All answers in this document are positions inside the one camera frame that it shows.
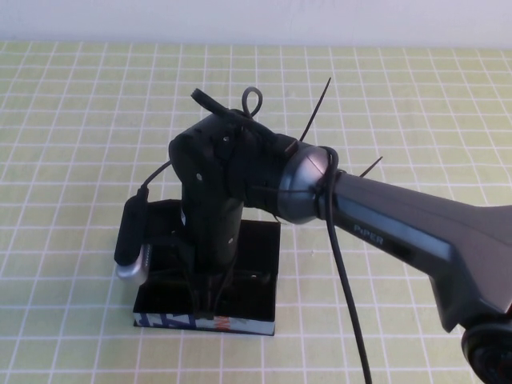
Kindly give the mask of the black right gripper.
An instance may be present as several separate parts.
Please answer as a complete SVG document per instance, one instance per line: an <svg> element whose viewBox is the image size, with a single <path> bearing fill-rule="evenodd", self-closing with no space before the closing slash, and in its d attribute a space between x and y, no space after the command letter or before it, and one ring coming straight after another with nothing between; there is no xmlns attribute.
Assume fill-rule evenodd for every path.
<svg viewBox="0 0 512 384"><path fill-rule="evenodd" d="M235 259L243 203L216 194L182 192L185 231L194 244L190 277L196 318L213 319L225 284L225 271Z"/></svg>

